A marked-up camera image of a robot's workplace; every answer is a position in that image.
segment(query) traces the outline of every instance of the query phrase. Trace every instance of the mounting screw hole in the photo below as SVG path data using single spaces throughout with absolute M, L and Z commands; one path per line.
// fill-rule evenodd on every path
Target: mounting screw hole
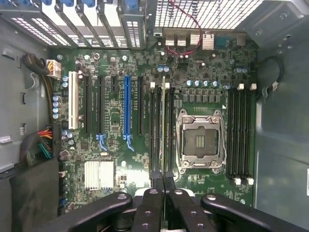
M 198 227 L 200 230 L 205 229 L 205 226 L 204 226 L 204 224 L 202 224 L 202 223 L 199 223 L 199 224 L 197 225 L 197 227 Z
M 149 224 L 148 223 L 144 223 L 142 226 L 143 226 L 144 230 L 148 230 L 149 229 Z

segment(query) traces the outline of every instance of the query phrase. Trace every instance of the perforated metal grille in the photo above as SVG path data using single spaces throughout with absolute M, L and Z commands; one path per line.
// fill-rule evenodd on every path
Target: perforated metal grille
M 22 26 L 24 29 L 38 37 L 43 42 L 47 43 L 48 45 L 57 45 L 55 42 L 50 40 L 47 36 L 43 35 L 40 31 L 38 31 L 36 28 L 34 28 L 32 25 L 30 25 L 28 22 L 26 22 L 23 18 L 11 18 L 14 22 Z
M 45 30 L 48 34 L 53 36 L 56 40 L 58 40 L 64 46 L 71 46 L 61 35 L 59 35 L 54 29 L 52 29 L 46 22 L 44 22 L 41 18 L 32 18 L 33 22 L 39 25 L 43 30 Z
M 234 29 L 263 0 L 172 0 L 192 15 L 203 29 Z M 169 0 L 158 0 L 156 27 L 197 28 L 196 23 L 172 6 Z
M 132 47 L 140 47 L 139 23 L 136 21 L 127 21 L 126 24 L 129 29 Z

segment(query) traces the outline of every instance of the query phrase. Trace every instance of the green circuit board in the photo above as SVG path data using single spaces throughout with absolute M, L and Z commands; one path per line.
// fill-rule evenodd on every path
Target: green circuit board
M 63 87 L 63 81 L 55 82 L 54 86 L 54 95 L 62 98 L 60 118 L 55 122 L 61 123 L 64 130 L 73 132 L 73 138 L 63 136 L 64 152 L 60 154 L 66 171 L 63 197 L 67 199 L 67 206 L 74 203 L 74 208 L 78 208 L 114 191 L 126 191 L 134 195 L 137 189 L 149 188 L 150 157 L 158 157 L 159 166 L 164 169 L 162 157 L 166 162 L 168 158 L 164 154 L 168 152 L 172 155 L 172 170 L 177 187 L 190 189 L 197 197 L 216 192 L 252 205 L 253 186 L 231 184 L 225 176 L 224 167 L 216 174 L 210 169 L 200 168 L 187 169 L 182 174 L 179 172 L 175 161 L 175 123 L 183 109 L 195 116 L 213 115 L 219 110 L 224 121 L 226 139 L 229 110 L 226 86 L 243 83 L 247 87 L 255 83 L 252 64 L 256 60 L 256 45 L 248 41 L 246 46 L 237 46 L 236 41 L 230 40 L 226 41 L 225 48 L 197 51 L 188 58 L 162 55 L 162 51 L 164 48 L 152 51 L 53 51 L 53 59 L 57 60 L 59 55 L 63 57 L 59 60 L 62 75 L 83 71 L 78 84 L 78 129 L 67 129 L 68 88 Z M 159 72 L 160 65 L 167 66 L 169 70 Z M 245 67 L 247 72 L 237 72 L 237 67 Z M 128 148 L 127 141 L 123 138 L 126 75 L 131 77 L 130 133 L 134 151 Z M 163 76 L 169 86 L 162 85 Z M 158 89 L 161 89 L 161 97 L 157 95 Z M 172 105 L 168 101 L 171 89 Z M 255 99 L 251 101 L 252 105 L 255 105 Z M 174 120 L 168 120 L 168 117 L 163 119 L 162 115 L 165 114 L 169 114 Z M 253 160 L 254 107 L 251 108 L 250 125 L 250 160 Z M 100 145 L 98 134 L 105 135 L 106 151 Z M 168 141 L 169 137 L 169 145 L 167 142 L 162 143 L 162 140 Z M 90 164 L 104 174 L 92 173 Z M 250 170 L 253 172 L 253 161 L 250 163 Z M 98 178 L 101 178 L 99 185 L 96 183 Z

